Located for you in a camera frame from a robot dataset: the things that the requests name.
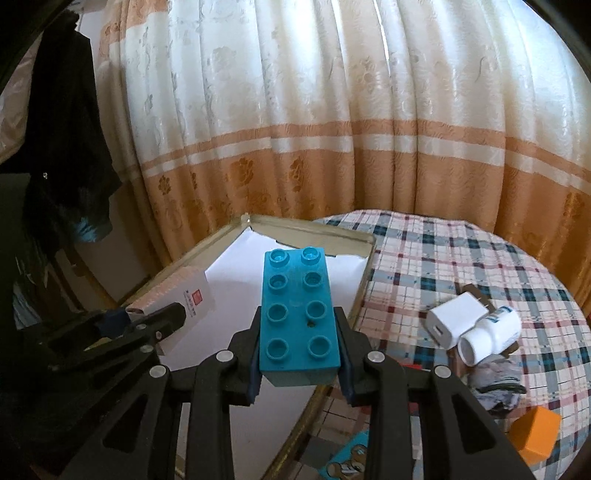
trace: metal screw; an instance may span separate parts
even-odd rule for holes
[[[374,350],[373,352],[368,353],[368,360],[375,364],[380,364],[386,360],[386,356],[382,352]]]
[[[166,373],[166,367],[164,365],[156,365],[150,368],[150,376],[152,378],[160,378]]]
[[[449,378],[452,376],[452,371],[449,370],[449,368],[446,367],[445,365],[437,365],[435,367],[435,374],[439,378]]]
[[[230,350],[222,350],[217,353],[216,358],[218,362],[229,362],[234,358],[234,354]]]

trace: white pill bottle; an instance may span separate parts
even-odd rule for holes
[[[502,306],[476,322],[460,337],[457,351],[469,367],[489,355],[501,353],[521,335],[521,319],[511,307]]]

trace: white paper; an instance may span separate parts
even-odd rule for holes
[[[261,304],[265,252],[285,248],[275,239],[245,230],[206,270],[215,309],[190,329],[161,362],[172,370],[201,363],[228,347],[232,335],[246,330]],[[367,258],[326,257],[334,306],[348,314],[361,283]],[[291,433],[314,392],[314,386],[273,387],[264,377],[261,392],[250,407],[231,407],[232,450],[236,480],[258,480]],[[188,412],[181,421],[179,454],[186,447]]]

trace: gray cloth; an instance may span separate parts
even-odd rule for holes
[[[521,379],[521,368],[513,360],[491,355],[468,375],[468,387],[485,409],[504,414],[513,410],[526,392]]]

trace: bottle cap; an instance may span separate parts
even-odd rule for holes
[[[457,344],[457,352],[462,361],[469,367],[473,367],[492,353],[493,344],[491,335],[484,329],[473,328],[460,337]]]

